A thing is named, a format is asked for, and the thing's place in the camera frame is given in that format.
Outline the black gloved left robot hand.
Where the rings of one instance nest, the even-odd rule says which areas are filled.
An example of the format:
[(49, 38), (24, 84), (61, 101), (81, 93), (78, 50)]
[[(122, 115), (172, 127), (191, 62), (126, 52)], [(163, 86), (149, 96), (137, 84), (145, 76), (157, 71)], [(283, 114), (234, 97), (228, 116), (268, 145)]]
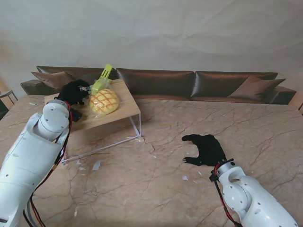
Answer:
[(64, 85), (55, 99), (67, 102), (70, 106), (84, 105), (83, 99), (89, 96), (86, 90), (89, 86), (89, 83), (82, 79), (74, 80)]

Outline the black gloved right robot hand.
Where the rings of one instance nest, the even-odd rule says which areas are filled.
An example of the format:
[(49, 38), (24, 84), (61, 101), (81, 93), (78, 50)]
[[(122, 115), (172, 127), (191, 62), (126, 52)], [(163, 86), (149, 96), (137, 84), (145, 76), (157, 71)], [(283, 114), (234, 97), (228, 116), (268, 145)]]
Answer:
[(227, 160), (219, 141), (211, 134), (191, 134), (183, 136), (182, 141), (191, 141), (198, 148), (198, 157), (184, 157), (183, 162), (196, 166), (216, 166), (218, 162)]

